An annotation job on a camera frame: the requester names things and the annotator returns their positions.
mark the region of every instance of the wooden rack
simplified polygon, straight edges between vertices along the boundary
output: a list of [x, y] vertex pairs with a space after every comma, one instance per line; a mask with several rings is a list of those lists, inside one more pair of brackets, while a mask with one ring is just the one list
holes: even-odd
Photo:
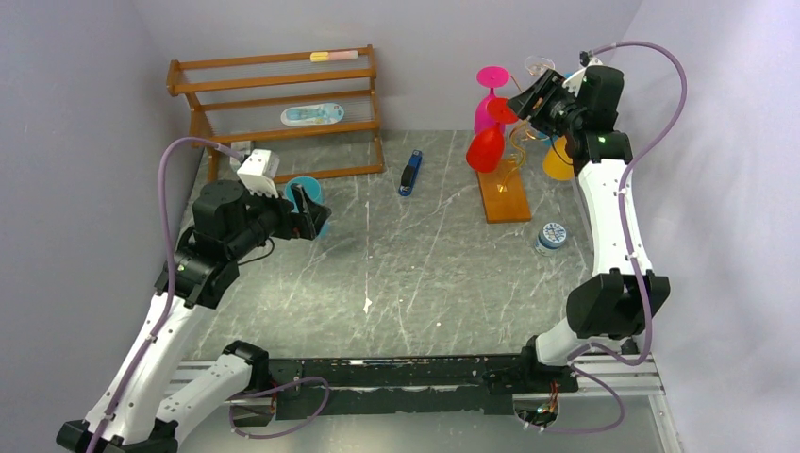
[[[378, 108], [377, 95], [375, 94], [375, 78], [377, 76], [375, 53], [371, 45], [359, 49], [337, 49], [327, 52], [339, 52], [341, 50], [358, 50], [358, 59], [314, 63], [310, 62], [311, 52], [184, 62], [174, 59], [170, 63], [170, 70], [167, 75], [167, 91], [172, 96], [179, 96], [180, 94], [186, 96], [191, 112], [190, 135], [208, 138], [218, 143], [230, 144], [238, 141], [294, 139], [360, 130], [373, 131], [377, 156], [376, 164], [282, 175], [275, 178], [276, 183], [287, 182], [300, 175], [327, 178], [381, 173], [385, 169], [385, 164], [380, 143], [380, 110]], [[233, 67], [245, 67], [242, 72], [248, 75], [254, 72], [253, 68], [258, 68], [256, 72], [259, 74], [242, 78], [216, 79], [215, 75], [225, 72], [223, 68]], [[190, 82], [190, 79], [197, 78], [200, 80]], [[313, 82], [325, 83], [349, 79], [369, 79], [369, 88], [244, 100], [241, 99], [241, 95], [238, 95], [235, 96], [236, 100], [225, 102], [208, 101], [212, 92], [242, 90], [242, 92], [246, 93], [244, 89], [260, 89], [301, 83], [310, 84]], [[205, 96], [207, 102], [201, 103], [201, 98], [198, 94]], [[329, 126], [284, 126], [280, 123], [279, 115], [283, 109], [303, 105], [304, 103], [318, 102], [336, 102], [342, 105], [345, 111], [344, 119]], [[265, 109], [266, 111], [261, 115], [265, 124], [260, 126], [258, 130], [237, 131], [235, 133], [232, 130], [226, 130], [220, 124], [214, 124], [212, 117], [216, 117], [217, 113], [221, 110], [233, 109]], [[220, 153], [212, 148], [206, 148], [206, 150], [208, 152], [208, 181], [213, 181], [217, 179], [219, 172]]]

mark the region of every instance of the white wall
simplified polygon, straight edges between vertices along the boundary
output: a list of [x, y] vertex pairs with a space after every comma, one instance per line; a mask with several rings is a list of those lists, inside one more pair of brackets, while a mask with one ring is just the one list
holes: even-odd
[[[186, 107], [128, 0], [0, 11], [0, 450], [56, 452], [147, 310], [164, 257], [158, 160]], [[175, 224], [197, 159], [170, 166]]]
[[[792, 0], [645, 0], [627, 40], [686, 66], [674, 132], [634, 172], [637, 214], [673, 293], [655, 355], [686, 450], [800, 446], [800, 8]], [[641, 148], [675, 108], [666, 59], [620, 49], [621, 130]]]
[[544, 55], [573, 71], [579, 51], [622, 38], [642, 0], [134, 2], [173, 59], [371, 43], [384, 127], [470, 129], [487, 91], [475, 82], [480, 68], [501, 65], [522, 77], [525, 57]]

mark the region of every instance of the wooden block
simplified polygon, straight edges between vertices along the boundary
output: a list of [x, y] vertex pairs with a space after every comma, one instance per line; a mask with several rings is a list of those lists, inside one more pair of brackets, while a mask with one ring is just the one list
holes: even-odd
[[[477, 173], [486, 222], [490, 224], [530, 221], [525, 188], [515, 165], [514, 159], [503, 159], [493, 172]], [[504, 187], [503, 180], [512, 170]]]

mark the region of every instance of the gray marble table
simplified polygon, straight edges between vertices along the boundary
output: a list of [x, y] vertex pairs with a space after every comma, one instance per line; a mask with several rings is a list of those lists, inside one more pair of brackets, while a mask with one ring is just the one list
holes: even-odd
[[[333, 209], [318, 241], [276, 241], [242, 267], [188, 360], [212, 360], [241, 339], [273, 357], [376, 357], [518, 352], [562, 316], [591, 274], [592, 252], [570, 183], [542, 171], [546, 147], [528, 142], [522, 177], [533, 220], [488, 225], [464, 156], [471, 131], [385, 131], [387, 171], [322, 181]], [[369, 137], [260, 143], [281, 173], [374, 161]], [[411, 151], [425, 153], [413, 195], [397, 194]], [[201, 162], [192, 201], [206, 176]], [[229, 169], [222, 177], [234, 177]], [[184, 226], [191, 220], [189, 210]], [[547, 222], [568, 243], [552, 258], [533, 243]], [[262, 250], [254, 251], [255, 257]]]

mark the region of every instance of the purple hose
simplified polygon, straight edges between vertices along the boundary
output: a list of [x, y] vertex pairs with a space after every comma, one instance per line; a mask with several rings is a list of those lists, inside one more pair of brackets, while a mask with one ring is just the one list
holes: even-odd
[[673, 117], [670, 119], [669, 123], [661, 130], [661, 132], [654, 138], [650, 143], [648, 143], [641, 153], [639, 153], [636, 157], [633, 158], [630, 163], [627, 164], [625, 170], [623, 171], [623, 175], [620, 178], [620, 186], [617, 189], [619, 194], [619, 206], [620, 206], [620, 220], [623, 223], [623, 235], [625, 236], [625, 246], [627, 247], [627, 253], [630, 257], [630, 264], [633, 267], [633, 273], [636, 275], [636, 282], [642, 291], [642, 310], [644, 311], [644, 346], [642, 347], [642, 352], [638, 358], [634, 360], [629, 360], [623, 357], [621, 354], [611, 350], [604, 344], [584, 344], [580, 346], [578, 349], [570, 353], [567, 356], [567, 362], [570, 363], [570, 368], [573, 369], [579, 375], [589, 378], [594, 382], [597, 382], [600, 386], [604, 389], [608, 390], [614, 399], [617, 400], [617, 404], [620, 406], [620, 416], [619, 418], [610, 425], [606, 425], [600, 428], [586, 428], [586, 429], [558, 429], [558, 428], [547, 428], [547, 432], [559, 432], [565, 434], [594, 434], [597, 432], [608, 431], [610, 429], [617, 428], [623, 422], [625, 418], [625, 405], [623, 404], [622, 399], [620, 396], [614, 392], [605, 382], [602, 382], [597, 377], [586, 373], [583, 370], [578, 369], [572, 361], [577, 359], [579, 356], [585, 354], [593, 347], [602, 350], [606, 354], [609, 354], [611, 357], [616, 359], [617, 361], [624, 363], [625, 365], [629, 366], [636, 366], [639, 364], [644, 363], [647, 360], [647, 356], [650, 354], [650, 347], [653, 344], [653, 311], [650, 307], [650, 297], [645, 290], [646, 285], [644, 284], [644, 277], [642, 276], [642, 269], [639, 265], [639, 261], [636, 259], [634, 254], [635, 248], [633, 246], [633, 239], [630, 236], [630, 227], [627, 224], [627, 211], [625, 210], [625, 184], [627, 183], [627, 179], [630, 176], [630, 172], [633, 171], [633, 167], [636, 166], [637, 163], [647, 154], [649, 153], [656, 145], [672, 130], [675, 122], [677, 122], [678, 117], [680, 117], [681, 112], [683, 111], [684, 106], [686, 105], [686, 95], [688, 91], [687, 82], [686, 82], [686, 72], [683, 69], [683, 65], [680, 64], [680, 61], [672, 54], [669, 50], [661, 47], [660, 45], [653, 44], [651, 42], [645, 41], [624, 41], [624, 42], [616, 42], [614, 44], [604, 45], [602, 47], [598, 47], [591, 51], [592, 55], [602, 54], [603, 52], [607, 52], [612, 49], [616, 49], [617, 47], [629, 47], [629, 46], [637, 46], [637, 47], [647, 47], [649, 49], [653, 49], [659, 51], [664, 57], [669, 59], [669, 61], [675, 66], [677, 69], [678, 77], [680, 78], [680, 100], [677, 103], [677, 108], [675, 108], [675, 113], [673, 113]]
[[297, 387], [299, 385], [303, 385], [306, 382], [319, 382], [319, 383], [323, 384], [323, 386], [325, 387], [325, 396], [323, 396], [323, 402], [320, 403], [320, 407], [317, 408], [317, 410], [314, 411], [314, 413], [309, 418], [307, 418], [305, 422], [301, 423], [300, 425], [297, 425], [296, 427], [291, 427], [291, 428], [289, 428], [289, 429], [287, 429], [285, 431], [280, 431], [280, 432], [277, 432], [275, 434], [250, 434], [249, 432], [244, 432], [241, 429], [236, 428], [236, 425], [234, 424], [234, 421], [233, 421], [233, 406], [231, 406], [230, 411], [228, 411], [228, 415], [227, 415], [227, 419], [230, 422], [231, 431], [235, 432], [236, 434], [239, 434], [240, 436], [242, 436], [242, 437], [244, 437], [246, 439], [266, 440], [266, 439], [274, 439], [276, 437], [286, 436], [288, 434], [292, 434], [293, 432], [295, 432], [296, 430], [298, 430], [300, 428], [306, 427], [309, 423], [313, 422], [314, 419], [316, 419], [317, 416], [323, 411], [323, 409], [325, 408], [325, 404], [327, 404], [327, 399], [330, 397], [330, 385], [327, 383], [327, 381], [325, 379], [323, 379], [321, 377], [314, 377], [314, 376], [312, 376], [312, 377], [303, 377], [301, 379], [297, 379], [296, 381], [290, 382], [288, 384], [283, 384], [283, 385], [275, 387], [273, 389], [265, 390], [264, 392], [258, 392], [258, 393], [255, 393], [255, 394], [241, 395], [241, 396], [247, 396], [248, 398], [262, 398], [264, 396], [269, 396], [270, 394], [276, 394], [278, 392], [283, 392], [284, 390], [291, 389], [291, 388]]
[[[106, 406], [106, 416], [111, 416], [114, 413], [114, 409], [116, 409], [117, 405], [119, 404], [120, 399], [127, 388], [127, 384], [130, 382], [131, 378], [133, 377], [133, 373], [142, 362], [144, 353], [147, 352], [147, 348], [150, 346], [150, 339], [156, 339], [158, 337], [158, 333], [167, 322], [167, 318], [169, 317], [170, 310], [173, 306], [173, 298], [175, 297], [175, 273], [177, 272], [177, 265], [175, 264], [175, 242], [173, 241], [172, 234], [170, 234], [170, 223], [169, 219], [167, 218], [167, 162], [177, 147], [186, 142], [202, 143], [218, 151], [222, 151], [231, 158], [239, 160], [242, 159], [242, 155], [240, 153], [237, 153], [227, 146], [217, 142], [212, 142], [211, 140], [201, 139], [199, 137], [184, 137], [182, 139], [177, 139], [167, 146], [163, 156], [161, 156], [161, 163], [158, 166], [158, 207], [161, 212], [161, 230], [164, 233], [164, 244], [167, 248], [167, 273], [169, 275], [169, 283], [167, 284], [167, 303], [164, 304], [164, 310], [161, 312], [161, 316], [158, 317], [158, 320], [150, 330], [150, 337], [148, 337], [148, 339], [139, 346], [139, 349], [133, 356], [133, 360], [130, 361], [130, 364], [125, 369], [125, 372], [120, 379], [120, 384], [117, 386], [117, 389], [111, 396], [108, 406]], [[94, 449], [97, 447], [97, 443], [100, 441], [100, 437], [103, 435], [103, 431], [106, 429], [107, 424], [108, 418], [100, 420], [100, 422], [97, 424], [97, 428], [94, 430], [94, 434], [92, 434], [92, 438], [89, 440], [89, 445], [86, 447], [86, 453], [94, 453]]]

